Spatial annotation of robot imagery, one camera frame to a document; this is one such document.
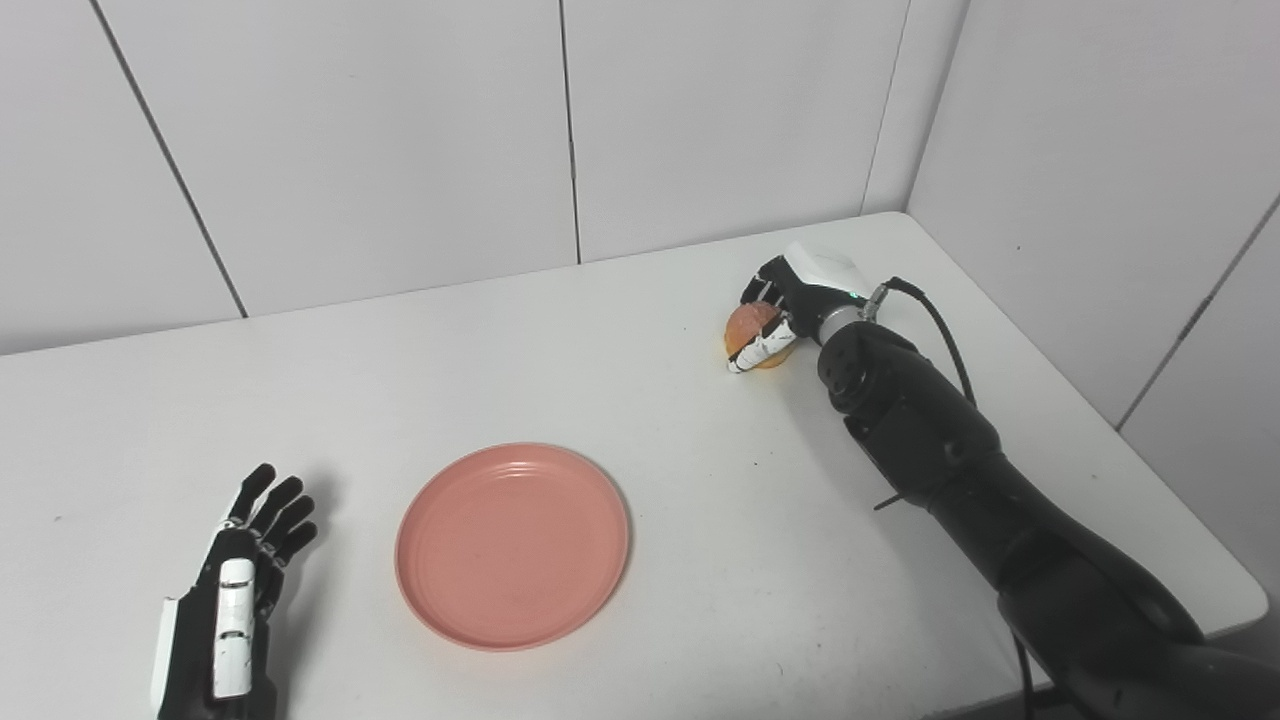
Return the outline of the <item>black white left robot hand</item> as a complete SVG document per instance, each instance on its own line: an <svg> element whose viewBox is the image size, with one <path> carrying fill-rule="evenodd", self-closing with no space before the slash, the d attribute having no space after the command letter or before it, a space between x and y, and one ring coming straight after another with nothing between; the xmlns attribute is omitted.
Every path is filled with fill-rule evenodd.
<svg viewBox="0 0 1280 720"><path fill-rule="evenodd" d="M317 537L298 477L262 464L239 484L191 588L163 602L150 700L157 719L274 719L270 621L292 559Z"/></svg>

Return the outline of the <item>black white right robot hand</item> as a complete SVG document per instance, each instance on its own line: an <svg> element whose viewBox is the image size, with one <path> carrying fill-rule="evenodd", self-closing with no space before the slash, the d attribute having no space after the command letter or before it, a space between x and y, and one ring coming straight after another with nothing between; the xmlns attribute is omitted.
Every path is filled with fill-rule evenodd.
<svg viewBox="0 0 1280 720"><path fill-rule="evenodd" d="M764 368L800 340L822 345L837 329L870 322L878 311L870 284L852 260L801 241L756 270L740 306L768 309L771 316L728 351L727 368L735 374Z"/></svg>

